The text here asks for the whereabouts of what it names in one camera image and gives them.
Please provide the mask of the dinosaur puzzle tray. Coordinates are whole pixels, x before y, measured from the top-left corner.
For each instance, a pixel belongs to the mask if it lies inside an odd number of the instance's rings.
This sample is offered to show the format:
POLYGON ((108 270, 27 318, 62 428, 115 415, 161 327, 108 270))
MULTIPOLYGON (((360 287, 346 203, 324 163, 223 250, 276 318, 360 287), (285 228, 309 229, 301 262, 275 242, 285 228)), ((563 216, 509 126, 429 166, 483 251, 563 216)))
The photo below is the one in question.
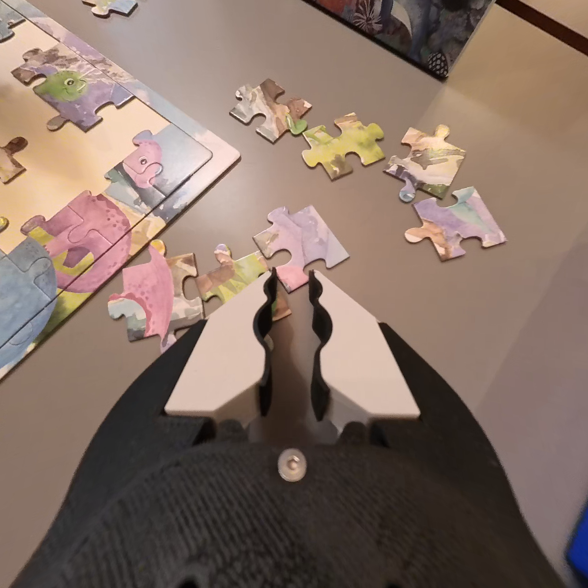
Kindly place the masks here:
POLYGON ((77 195, 88 190, 115 202, 130 222, 131 247, 126 262, 92 292, 56 290, 56 304, 43 331, 23 358, 1 368, 6 378, 28 355, 62 326, 96 292, 110 281, 143 248, 149 246, 168 225, 190 208, 239 160, 240 153, 206 127, 184 114, 145 84, 121 69, 74 33, 45 15, 28 1, 3 1, 26 18, 15 26, 14 36, 1 42, 1 146, 17 136, 28 146, 15 155, 26 172, 9 184, 1 183, 1 252, 9 254, 28 236, 21 226, 40 215, 46 220, 68 207, 77 195), (134 98, 122 107, 107 105, 97 111, 102 120, 83 132, 67 122, 50 131, 47 122, 58 112, 33 92, 45 78, 30 84, 17 80, 11 71, 23 55, 34 48, 47 50, 62 44, 88 62, 102 75, 120 84, 134 98), (105 174, 135 149, 133 137, 148 129, 158 133, 173 124, 192 136, 211 153, 211 159, 161 205, 142 213, 106 195, 105 174))

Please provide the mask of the brown grey puzzle piece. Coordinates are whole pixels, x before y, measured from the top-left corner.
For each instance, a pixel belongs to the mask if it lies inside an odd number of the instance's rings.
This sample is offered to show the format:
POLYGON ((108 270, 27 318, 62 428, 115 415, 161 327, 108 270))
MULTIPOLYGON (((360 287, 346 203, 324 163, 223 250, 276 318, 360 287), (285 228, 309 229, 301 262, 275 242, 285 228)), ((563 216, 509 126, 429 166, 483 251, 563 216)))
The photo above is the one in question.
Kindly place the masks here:
POLYGON ((285 90, 274 80, 267 78, 261 84, 244 84, 236 90, 236 105, 230 115, 248 125, 257 116, 264 122, 256 132, 271 143, 275 143, 285 133, 301 135, 307 129, 303 116, 312 109, 312 104, 303 98, 290 98, 285 103, 278 101, 285 90))

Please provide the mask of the peach purple puzzle piece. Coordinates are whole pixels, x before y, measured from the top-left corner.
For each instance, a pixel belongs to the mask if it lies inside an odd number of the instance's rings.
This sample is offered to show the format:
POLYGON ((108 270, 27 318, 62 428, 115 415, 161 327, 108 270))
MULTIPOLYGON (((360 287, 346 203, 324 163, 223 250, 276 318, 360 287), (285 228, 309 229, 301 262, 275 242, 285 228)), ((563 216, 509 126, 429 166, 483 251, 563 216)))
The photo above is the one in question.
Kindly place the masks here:
POLYGON ((466 151, 446 141, 450 129, 444 124, 436 127, 433 135, 408 128, 401 144, 408 146, 407 157, 393 155, 384 170, 403 181, 399 191, 401 202, 410 203, 421 190, 441 200, 447 194, 466 151))

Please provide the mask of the green tan puzzle piece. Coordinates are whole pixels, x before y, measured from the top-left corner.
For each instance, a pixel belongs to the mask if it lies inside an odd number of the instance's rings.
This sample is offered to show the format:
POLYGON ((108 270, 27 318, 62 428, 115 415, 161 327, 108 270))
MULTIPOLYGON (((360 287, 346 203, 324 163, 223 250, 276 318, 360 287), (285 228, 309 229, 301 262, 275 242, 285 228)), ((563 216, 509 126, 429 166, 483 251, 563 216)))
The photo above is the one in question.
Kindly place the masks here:
POLYGON ((216 297, 225 304, 269 271, 261 251, 235 260, 230 248, 222 243, 215 248, 215 257, 218 267, 196 278, 196 286, 205 302, 216 297))

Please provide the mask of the green yellow puzzle piece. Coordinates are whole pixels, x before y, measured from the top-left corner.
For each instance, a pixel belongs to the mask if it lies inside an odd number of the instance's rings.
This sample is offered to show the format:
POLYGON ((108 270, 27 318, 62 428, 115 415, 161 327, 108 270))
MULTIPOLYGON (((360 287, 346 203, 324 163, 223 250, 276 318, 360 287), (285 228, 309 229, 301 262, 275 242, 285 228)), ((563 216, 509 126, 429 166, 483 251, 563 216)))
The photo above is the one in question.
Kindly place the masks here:
POLYGON ((301 154, 306 166, 315 168, 321 165, 331 180, 337 180, 353 172, 353 167, 346 160, 350 153, 357 155, 364 166, 385 158, 378 144, 385 134, 377 123, 364 125, 357 114, 351 112, 335 119, 334 124, 341 131, 336 137, 328 134, 323 125, 302 133, 309 145, 301 154))

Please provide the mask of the pink dinosaur head puzzle piece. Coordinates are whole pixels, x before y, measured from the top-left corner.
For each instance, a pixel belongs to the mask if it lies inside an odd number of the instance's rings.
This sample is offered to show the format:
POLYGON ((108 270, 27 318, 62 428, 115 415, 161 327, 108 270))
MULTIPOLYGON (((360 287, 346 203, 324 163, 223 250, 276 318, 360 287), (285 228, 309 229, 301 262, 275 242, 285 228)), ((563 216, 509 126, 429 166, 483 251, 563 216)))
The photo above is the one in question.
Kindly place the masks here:
POLYGON ((211 151, 173 124, 140 131, 135 149, 105 174, 106 195, 148 213, 176 192, 212 157, 211 151))

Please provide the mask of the pastel purple pink puzzle piece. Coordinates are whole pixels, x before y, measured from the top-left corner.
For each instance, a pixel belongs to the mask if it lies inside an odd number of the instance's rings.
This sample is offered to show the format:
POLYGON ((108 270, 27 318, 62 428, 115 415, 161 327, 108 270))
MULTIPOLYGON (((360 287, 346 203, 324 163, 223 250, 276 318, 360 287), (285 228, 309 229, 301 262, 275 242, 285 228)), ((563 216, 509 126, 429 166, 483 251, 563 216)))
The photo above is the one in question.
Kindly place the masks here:
POLYGON ((277 208, 268 214, 268 222, 270 226, 253 240, 266 259, 290 253, 290 261, 276 267, 287 293, 308 283, 304 268, 311 263, 322 260, 331 269, 350 256, 312 205, 294 213, 285 206, 277 208))

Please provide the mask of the illustrated puzzle box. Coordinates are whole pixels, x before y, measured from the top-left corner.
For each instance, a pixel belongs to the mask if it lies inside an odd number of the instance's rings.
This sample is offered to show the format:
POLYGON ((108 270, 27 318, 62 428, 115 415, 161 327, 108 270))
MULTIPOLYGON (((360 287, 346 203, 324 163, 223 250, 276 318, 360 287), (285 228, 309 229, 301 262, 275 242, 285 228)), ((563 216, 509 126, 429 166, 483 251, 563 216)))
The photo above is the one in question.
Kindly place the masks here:
POLYGON ((495 1, 307 1, 445 81, 495 1))

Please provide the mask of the purple blue green puzzle piece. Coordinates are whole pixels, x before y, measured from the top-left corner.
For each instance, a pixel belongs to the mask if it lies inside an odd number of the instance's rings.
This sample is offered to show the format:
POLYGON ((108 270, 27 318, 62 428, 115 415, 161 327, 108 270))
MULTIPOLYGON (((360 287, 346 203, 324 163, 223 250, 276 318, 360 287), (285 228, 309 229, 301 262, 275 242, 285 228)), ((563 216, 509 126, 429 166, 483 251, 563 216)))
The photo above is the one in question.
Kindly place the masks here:
POLYGON ((20 228, 53 262, 59 290, 88 293, 101 286, 127 260, 130 224, 126 217, 83 219, 69 207, 54 217, 37 215, 20 228))

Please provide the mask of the blue plastic bin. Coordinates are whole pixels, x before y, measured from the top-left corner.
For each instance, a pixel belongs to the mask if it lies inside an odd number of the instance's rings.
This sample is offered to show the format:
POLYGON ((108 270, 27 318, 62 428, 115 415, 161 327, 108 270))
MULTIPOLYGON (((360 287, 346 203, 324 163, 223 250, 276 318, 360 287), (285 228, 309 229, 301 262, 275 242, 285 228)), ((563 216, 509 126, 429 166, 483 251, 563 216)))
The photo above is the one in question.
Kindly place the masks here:
POLYGON ((566 560, 580 584, 587 587, 587 511, 578 521, 570 538, 566 560))

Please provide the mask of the blue dinosaur body puzzle piece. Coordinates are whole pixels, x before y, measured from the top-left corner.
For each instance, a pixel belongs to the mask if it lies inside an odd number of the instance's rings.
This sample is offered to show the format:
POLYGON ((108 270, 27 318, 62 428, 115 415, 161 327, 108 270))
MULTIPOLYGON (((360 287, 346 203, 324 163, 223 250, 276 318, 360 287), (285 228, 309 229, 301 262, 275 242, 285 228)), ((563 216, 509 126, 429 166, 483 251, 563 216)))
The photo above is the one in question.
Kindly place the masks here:
POLYGON ((56 304, 56 272, 45 248, 27 237, 1 252, 1 368, 20 361, 56 304))

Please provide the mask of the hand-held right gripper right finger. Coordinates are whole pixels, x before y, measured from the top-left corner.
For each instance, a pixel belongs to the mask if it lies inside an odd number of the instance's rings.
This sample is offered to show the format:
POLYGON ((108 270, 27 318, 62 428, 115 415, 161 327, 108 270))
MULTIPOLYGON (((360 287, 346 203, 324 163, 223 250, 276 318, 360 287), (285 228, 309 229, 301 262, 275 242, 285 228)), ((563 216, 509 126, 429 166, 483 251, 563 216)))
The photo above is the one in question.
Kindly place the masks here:
POLYGON ((313 356, 311 405, 338 432, 352 422, 416 420, 420 409, 386 341, 383 323, 317 270, 309 273, 313 356))

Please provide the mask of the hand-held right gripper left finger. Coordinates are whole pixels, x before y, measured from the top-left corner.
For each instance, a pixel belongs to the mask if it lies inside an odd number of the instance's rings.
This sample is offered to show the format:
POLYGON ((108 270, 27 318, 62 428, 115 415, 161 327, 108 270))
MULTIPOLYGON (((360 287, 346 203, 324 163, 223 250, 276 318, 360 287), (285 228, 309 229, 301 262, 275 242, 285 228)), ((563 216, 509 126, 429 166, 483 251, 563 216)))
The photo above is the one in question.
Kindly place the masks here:
POLYGON ((269 270, 205 321, 165 413, 249 424, 272 401, 269 332, 277 272, 269 270))

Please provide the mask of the pink yellow blue puzzle piece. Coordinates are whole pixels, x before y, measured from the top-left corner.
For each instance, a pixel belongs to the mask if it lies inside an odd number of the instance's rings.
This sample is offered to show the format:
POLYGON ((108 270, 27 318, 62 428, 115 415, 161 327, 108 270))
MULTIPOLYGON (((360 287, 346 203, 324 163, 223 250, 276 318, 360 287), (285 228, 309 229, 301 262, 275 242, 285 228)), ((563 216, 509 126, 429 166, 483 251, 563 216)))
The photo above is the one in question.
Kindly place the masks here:
POLYGON ((112 13, 128 17, 138 7, 138 1, 82 1, 98 18, 109 18, 112 13))

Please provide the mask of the purple dinosaur body puzzle piece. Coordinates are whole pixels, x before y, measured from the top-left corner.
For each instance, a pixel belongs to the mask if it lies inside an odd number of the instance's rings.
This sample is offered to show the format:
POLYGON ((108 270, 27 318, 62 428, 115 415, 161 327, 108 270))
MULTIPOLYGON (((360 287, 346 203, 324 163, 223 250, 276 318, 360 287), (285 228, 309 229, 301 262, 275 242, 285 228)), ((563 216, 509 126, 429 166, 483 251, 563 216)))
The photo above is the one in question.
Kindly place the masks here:
POLYGON ((86 190, 68 207, 76 215, 67 234, 69 244, 85 247, 95 256, 106 254, 113 247, 120 248, 123 255, 129 254, 130 222, 115 202, 86 190))

